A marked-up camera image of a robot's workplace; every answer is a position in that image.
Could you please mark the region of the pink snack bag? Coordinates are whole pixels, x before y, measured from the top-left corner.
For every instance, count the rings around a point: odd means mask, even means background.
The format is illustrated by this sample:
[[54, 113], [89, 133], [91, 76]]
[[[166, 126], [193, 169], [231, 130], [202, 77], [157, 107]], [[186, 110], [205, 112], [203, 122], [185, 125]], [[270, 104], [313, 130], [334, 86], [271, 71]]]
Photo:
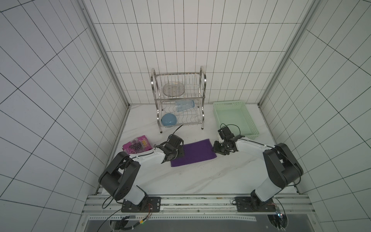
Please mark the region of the pink snack bag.
[[152, 149], [152, 146], [150, 145], [147, 137], [143, 135], [124, 144], [122, 149], [124, 152], [130, 155], [149, 151]]

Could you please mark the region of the purple square dishcloth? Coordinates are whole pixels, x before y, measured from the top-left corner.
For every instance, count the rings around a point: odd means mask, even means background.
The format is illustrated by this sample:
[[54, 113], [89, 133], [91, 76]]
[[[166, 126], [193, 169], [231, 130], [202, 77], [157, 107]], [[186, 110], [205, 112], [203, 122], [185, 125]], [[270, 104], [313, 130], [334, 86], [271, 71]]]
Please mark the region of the purple square dishcloth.
[[171, 167], [179, 167], [217, 158], [209, 139], [183, 146], [184, 156], [171, 161]]

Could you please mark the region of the clear plastic bottle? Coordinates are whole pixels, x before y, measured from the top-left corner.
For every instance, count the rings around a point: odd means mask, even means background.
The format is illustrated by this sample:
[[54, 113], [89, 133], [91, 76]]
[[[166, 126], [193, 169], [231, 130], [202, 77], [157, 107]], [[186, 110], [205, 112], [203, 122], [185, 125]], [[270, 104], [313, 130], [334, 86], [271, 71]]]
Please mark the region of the clear plastic bottle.
[[194, 100], [180, 100], [175, 102], [177, 112], [187, 111], [195, 107]]

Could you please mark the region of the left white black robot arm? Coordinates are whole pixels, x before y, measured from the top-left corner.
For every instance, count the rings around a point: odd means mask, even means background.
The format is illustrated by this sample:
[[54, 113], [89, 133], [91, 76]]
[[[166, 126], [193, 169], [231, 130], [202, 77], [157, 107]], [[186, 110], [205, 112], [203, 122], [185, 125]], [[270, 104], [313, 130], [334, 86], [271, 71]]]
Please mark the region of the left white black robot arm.
[[140, 170], [184, 157], [184, 140], [175, 134], [152, 150], [139, 154], [118, 153], [99, 177], [99, 184], [113, 200], [130, 203], [131, 208], [144, 211], [148, 194], [136, 185]]

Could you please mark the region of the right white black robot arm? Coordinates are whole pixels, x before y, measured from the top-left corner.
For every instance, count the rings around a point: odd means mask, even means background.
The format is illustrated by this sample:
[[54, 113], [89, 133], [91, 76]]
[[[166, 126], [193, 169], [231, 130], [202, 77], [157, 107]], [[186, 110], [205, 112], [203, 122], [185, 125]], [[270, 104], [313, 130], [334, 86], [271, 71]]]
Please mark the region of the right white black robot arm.
[[242, 198], [235, 202], [243, 210], [264, 210], [272, 204], [273, 197], [289, 186], [294, 186], [296, 180], [301, 180], [303, 169], [286, 144], [270, 146], [252, 141], [241, 136], [215, 141], [213, 152], [220, 155], [229, 155], [235, 152], [244, 152], [253, 155], [265, 162], [268, 177], [263, 183], [250, 193], [247, 202], [242, 203]]

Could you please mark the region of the steel two-tier dish rack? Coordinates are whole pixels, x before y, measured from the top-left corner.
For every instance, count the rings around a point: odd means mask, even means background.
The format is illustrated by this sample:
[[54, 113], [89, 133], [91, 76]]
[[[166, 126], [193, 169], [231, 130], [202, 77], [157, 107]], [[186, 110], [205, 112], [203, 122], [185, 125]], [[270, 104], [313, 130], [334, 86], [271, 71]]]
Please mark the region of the steel two-tier dish rack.
[[[161, 118], [172, 113], [177, 118], [177, 124], [199, 125], [204, 129], [205, 113], [204, 104], [206, 97], [207, 76], [205, 68], [200, 67], [198, 72], [161, 72], [157, 73], [153, 68], [150, 73], [152, 93], [156, 106], [156, 118], [159, 132], [163, 132], [165, 127], [161, 123]], [[163, 94], [163, 86], [167, 83], [182, 83], [185, 85], [185, 93], [177, 98], [169, 98]], [[180, 100], [194, 100], [195, 107], [183, 112], [177, 112], [175, 102]]]

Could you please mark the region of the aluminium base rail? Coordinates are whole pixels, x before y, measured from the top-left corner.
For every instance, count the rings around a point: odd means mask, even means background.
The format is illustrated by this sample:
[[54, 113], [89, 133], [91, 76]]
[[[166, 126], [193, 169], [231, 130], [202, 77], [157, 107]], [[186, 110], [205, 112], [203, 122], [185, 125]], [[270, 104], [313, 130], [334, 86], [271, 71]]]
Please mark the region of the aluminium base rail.
[[265, 205], [252, 207], [246, 194], [227, 195], [152, 195], [144, 209], [131, 206], [129, 202], [112, 201], [102, 208], [106, 195], [89, 196], [82, 213], [84, 215], [252, 215], [252, 214], [313, 214], [314, 207], [306, 195], [283, 193], [274, 196]]

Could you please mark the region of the green plastic basket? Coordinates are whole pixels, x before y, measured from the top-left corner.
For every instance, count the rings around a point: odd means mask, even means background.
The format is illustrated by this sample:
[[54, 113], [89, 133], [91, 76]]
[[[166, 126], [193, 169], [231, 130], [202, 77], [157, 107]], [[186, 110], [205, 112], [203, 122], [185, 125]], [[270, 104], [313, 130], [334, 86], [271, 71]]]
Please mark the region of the green plastic basket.
[[250, 139], [260, 133], [243, 101], [220, 101], [213, 103], [217, 127], [227, 125], [234, 135], [244, 135]]

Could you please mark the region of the blue bowl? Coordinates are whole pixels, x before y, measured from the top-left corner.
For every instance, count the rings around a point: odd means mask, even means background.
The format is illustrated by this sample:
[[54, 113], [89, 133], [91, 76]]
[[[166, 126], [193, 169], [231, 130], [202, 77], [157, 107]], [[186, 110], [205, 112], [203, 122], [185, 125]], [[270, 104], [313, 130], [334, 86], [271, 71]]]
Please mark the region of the blue bowl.
[[171, 127], [177, 124], [177, 118], [172, 113], [167, 113], [161, 118], [161, 123], [165, 127]]

